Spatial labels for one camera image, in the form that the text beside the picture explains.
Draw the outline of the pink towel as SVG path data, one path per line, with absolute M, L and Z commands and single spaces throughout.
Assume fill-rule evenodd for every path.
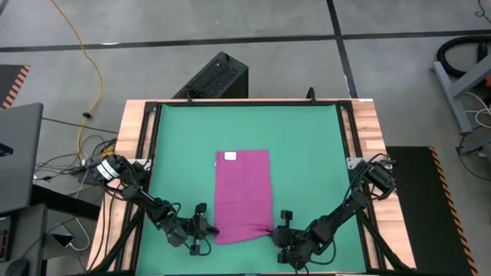
M 214 225 L 218 245 L 245 242 L 273 230 L 269 151 L 219 151 L 215 165 Z

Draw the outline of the wooden work table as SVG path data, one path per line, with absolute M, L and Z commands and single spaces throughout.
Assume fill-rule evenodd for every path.
M 372 99 L 340 99 L 342 126 L 348 137 L 348 151 L 366 158 L 377 153 L 385 153 L 383 135 Z M 120 123 L 115 151 L 125 157 L 133 158 L 142 154 L 148 156 L 152 131 L 157 112 L 153 109 L 158 100 L 128 100 Z M 126 219 L 134 217 L 136 208 L 121 201 L 109 203 L 110 196 L 104 197 L 107 203 L 100 211 L 97 229 L 89 257 L 90 268 L 103 261 L 101 245 L 113 247 L 126 226 Z M 400 194 L 393 192 L 388 199 L 373 204 L 374 214 L 381 236 L 398 258 L 411 268 L 415 268 L 413 249 L 407 234 L 406 222 L 400 205 Z M 130 269 L 131 256 L 137 250 L 136 232 L 132 232 L 116 260 L 108 268 L 109 272 Z

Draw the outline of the teal green table mat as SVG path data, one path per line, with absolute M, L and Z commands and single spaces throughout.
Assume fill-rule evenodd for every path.
M 181 205 L 190 217 L 201 202 L 214 205 L 219 151 L 268 150 L 273 210 L 293 213 L 292 227 L 335 209 L 349 179 L 334 106 L 173 107 L 160 118 L 150 194 Z M 203 245 L 203 256 L 173 247 L 145 222 L 137 276 L 289 273 L 269 237 L 232 245 Z

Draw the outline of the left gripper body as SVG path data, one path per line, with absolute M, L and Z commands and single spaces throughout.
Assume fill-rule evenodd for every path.
M 192 218 L 173 218 L 168 228 L 168 242 L 173 247 L 184 245 L 189 249 L 190 255 L 208 255 L 201 252 L 199 242 L 205 241 L 210 235 L 207 221 L 202 215 Z

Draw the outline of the black computer tower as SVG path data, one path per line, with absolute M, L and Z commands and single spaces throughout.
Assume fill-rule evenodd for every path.
M 242 99 L 249 97 L 249 67 L 220 51 L 173 99 Z

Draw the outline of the small black orange-striped floor mat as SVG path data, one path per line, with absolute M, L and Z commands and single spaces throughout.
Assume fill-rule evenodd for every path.
M 13 106 L 30 70 L 28 64 L 0 64 L 0 110 Z

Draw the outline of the dark grey desk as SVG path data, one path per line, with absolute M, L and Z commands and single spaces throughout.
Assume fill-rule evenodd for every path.
M 56 230 L 67 223 L 79 223 L 81 219 L 97 221 L 102 194 L 90 202 L 77 199 L 75 195 L 34 185 L 28 197 L 31 203 L 26 209 L 16 212 L 17 222 L 13 231 L 12 251 L 8 261 L 0 262 L 0 276 L 43 276 L 48 260 L 44 256 L 45 242 L 54 241 Z M 69 214 L 69 218 L 47 227 L 48 210 Z

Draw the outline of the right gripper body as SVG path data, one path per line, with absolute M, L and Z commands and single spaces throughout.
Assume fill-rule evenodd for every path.
M 280 249 L 277 262 L 291 265 L 295 270 L 303 269 L 311 255 L 311 245 L 304 232 L 286 226 L 276 229 L 276 246 Z

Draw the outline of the grey metal stand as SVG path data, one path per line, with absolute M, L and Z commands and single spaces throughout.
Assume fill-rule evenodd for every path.
M 473 131 L 473 126 L 466 115 L 462 97 L 466 92 L 469 92 L 480 81 L 483 81 L 485 77 L 491 74 L 491 55 L 485 57 L 456 81 L 452 81 L 449 78 L 448 73 L 444 70 L 443 65 L 439 61 L 433 63 L 433 70 L 447 97 L 447 101 L 460 127 L 460 131 L 462 133 L 471 133 Z

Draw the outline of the grey laptop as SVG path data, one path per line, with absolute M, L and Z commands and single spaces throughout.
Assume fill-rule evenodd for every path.
M 13 154 L 0 157 L 0 214 L 29 206 L 43 105 L 0 110 L 0 143 Z

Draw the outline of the smartphone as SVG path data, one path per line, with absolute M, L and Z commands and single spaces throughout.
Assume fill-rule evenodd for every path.
M 64 248 L 72 245 L 72 241 L 74 240 L 74 236 L 71 234 L 51 233 L 51 236 Z

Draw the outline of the large black orange-striped floor mat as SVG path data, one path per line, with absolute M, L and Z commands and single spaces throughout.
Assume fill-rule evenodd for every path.
M 397 195 L 418 270 L 479 276 L 463 226 L 432 146 L 389 146 Z

